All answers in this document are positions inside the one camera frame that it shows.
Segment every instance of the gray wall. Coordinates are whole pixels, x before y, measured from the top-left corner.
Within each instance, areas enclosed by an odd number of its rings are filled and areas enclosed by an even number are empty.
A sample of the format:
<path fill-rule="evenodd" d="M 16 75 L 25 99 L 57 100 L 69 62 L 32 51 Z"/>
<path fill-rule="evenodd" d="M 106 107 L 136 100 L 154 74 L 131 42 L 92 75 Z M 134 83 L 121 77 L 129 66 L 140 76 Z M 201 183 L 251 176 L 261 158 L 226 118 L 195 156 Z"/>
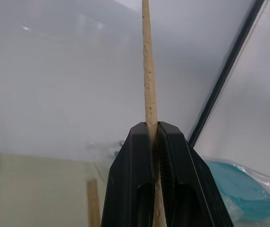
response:
<path fill-rule="evenodd" d="M 186 137 L 251 2 L 150 1 L 159 120 Z M 145 120 L 142 63 L 140 1 L 0 0 L 0 152 L 94 159 Z"/>
<path fill-rule="evenodd" d="M 270 1 L 195 149 L 270 176 Z"/>

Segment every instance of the plastic bag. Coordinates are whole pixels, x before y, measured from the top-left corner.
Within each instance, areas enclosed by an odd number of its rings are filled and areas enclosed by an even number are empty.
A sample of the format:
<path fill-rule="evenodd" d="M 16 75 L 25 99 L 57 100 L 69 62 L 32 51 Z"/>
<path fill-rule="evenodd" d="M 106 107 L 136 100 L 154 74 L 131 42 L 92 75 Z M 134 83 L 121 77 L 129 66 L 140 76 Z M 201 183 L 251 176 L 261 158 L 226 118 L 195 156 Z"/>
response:
<path fill-rule="evenodd" d="M 270 177 L 237 163 L 204 158 L 233 222 L 270 218 Z"/>

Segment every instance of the black frame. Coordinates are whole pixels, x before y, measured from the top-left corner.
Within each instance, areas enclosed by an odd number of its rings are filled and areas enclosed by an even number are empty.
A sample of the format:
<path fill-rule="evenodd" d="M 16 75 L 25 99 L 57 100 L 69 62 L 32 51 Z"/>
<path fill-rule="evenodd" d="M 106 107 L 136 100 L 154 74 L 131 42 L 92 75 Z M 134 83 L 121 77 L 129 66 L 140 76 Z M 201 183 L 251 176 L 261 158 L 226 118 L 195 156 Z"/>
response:
<path fill-rule="evenodd" d="M 214 107 L 215 105 L 215 102 L 221 92 L 221 89 L 231 71 L 231 68 L 233 67 L 234 63 L 235 63 L 235 60 L 236 58 L 238 57 L 239 55 L 239 52 L 253 26 L 253 23 L 263 5 L 265 0 L 255 0 L 255 2 L 253 3 L 253 6 L 250 10 L 250 12 L 248 13 L 245 21 L 244 21 L 244 24 L 243 24 L 243 27 L 229 53 L 229 56 L 226 60 L 226 63 L 220 73 L 220 76 L 211 92 L 211 95 L 200 115 L 200 118 L 196 124 L 196 127 L 195 129 L 193 130 L 191 136 L 190 136 L 190 139 L 189 139 L 189 144 L 194 147 L 196 142 L 197 142 L 197 139 L 205 125 L 205 122 L 206 120 L 208 119 L 209 115 L 210 115 L 210 112 L 212 110 L 212 108 Z"/>

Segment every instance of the wooden stick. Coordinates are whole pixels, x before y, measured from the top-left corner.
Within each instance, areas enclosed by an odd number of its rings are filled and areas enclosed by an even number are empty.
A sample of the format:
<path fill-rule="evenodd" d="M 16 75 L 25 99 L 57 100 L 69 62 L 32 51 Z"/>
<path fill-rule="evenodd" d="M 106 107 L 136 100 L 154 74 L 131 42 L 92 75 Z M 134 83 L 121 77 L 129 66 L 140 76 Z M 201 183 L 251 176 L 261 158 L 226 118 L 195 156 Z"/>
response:
<path fill-rule="evenodd" d="M 143 29 L 143 68 L 144 68 L 144 97 L 145 121 L 152 145 L 154 168 L 156 174 L 155 205 L 153 227 L 165 227 L 165 213 L 163 205 L 162 188 L 157 156 L 157 103 L 155 90 L 154 61 L 152 53 L 152 40 L 150 33 L 148 0 L 142 0 L 142 29 Z"/>
<path fill-rule="evenodd" d="M 100 227 L 100 208 L 96 179 L 87 182 L 87 198 L 89 227 Z"/>

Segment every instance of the wooden skewer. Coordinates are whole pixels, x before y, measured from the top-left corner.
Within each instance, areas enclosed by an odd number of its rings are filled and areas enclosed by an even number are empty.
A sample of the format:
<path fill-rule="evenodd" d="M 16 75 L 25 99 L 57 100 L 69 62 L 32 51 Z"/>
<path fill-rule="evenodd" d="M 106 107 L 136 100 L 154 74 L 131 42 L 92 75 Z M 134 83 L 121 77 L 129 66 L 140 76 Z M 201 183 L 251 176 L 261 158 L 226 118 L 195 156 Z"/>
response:
<path fill-rule="evenodd" d="M 100 227 L 100 208 L 96 179 L 87 182 L 87 198 L 89 227 Z"/>
<path fill-rule="evenodd" d="M 148 0 L 142 0 L 142 29 L 143 29 L 143 68 L 144 68 L 144 97 L 145 121 L 152 145 L 154 168 L 156 173 L 155 205 L 153 227 L 165 227 L 165 213 L 162 188 L 157 157 L 157 103 L 155 90 L 154 61 L 150 33 L 150 18 Z"/>

